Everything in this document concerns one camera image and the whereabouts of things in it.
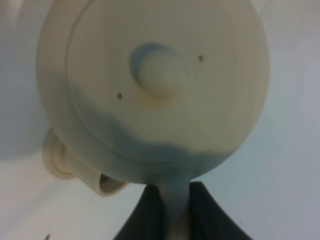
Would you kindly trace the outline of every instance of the ceramic teapot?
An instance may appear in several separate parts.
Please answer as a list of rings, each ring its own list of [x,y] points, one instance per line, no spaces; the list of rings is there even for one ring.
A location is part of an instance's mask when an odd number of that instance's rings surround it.
[[[168,225],[190,180],[245,141],[269,83],[249,0],[56,0],[36,67],[67,150],[119,183],[157,186]]]

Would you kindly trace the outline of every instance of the black object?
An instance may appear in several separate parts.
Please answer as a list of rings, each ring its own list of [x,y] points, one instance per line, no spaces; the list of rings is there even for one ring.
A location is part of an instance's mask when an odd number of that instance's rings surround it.
[[[189,189],[191,240],[251,240],[219,207],[202,182],[190,183]],[[163,222],[159,191],[148,185],[114,240],[164,240]]]

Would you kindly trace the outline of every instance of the white background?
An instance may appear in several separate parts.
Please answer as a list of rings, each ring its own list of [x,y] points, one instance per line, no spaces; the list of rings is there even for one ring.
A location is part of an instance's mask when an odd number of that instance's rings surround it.
[[[248,140],[200,179],[255,240],[320,239],[320,1],[254,0],[271,82]],[[0,239],[109,240],[143,191],[102,198],[42,166],[50,125],[35,85],[39,31],[52,0],[0,0]]]

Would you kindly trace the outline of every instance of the teapot lid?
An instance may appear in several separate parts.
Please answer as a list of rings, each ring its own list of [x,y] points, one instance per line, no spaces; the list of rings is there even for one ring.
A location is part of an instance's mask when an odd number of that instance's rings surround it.
[[[65,142],[85,132],[127,160],[179,163],[243,143],[266,98],[269,56],[247,0],[57,0],[37,72]]]

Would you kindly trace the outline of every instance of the white wall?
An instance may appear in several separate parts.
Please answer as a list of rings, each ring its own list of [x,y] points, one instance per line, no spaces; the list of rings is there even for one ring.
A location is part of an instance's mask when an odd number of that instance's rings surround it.
[[[101,198],[42,166],[50,126],[37,97],[34,58],[51,2],[0,0],[0,239],[108,240],[143,187],[131,184]],[[200,179],[254,239],[318,240],[320,1],[269,0],[261,18],[271,52],[267,103],[241,149]]]

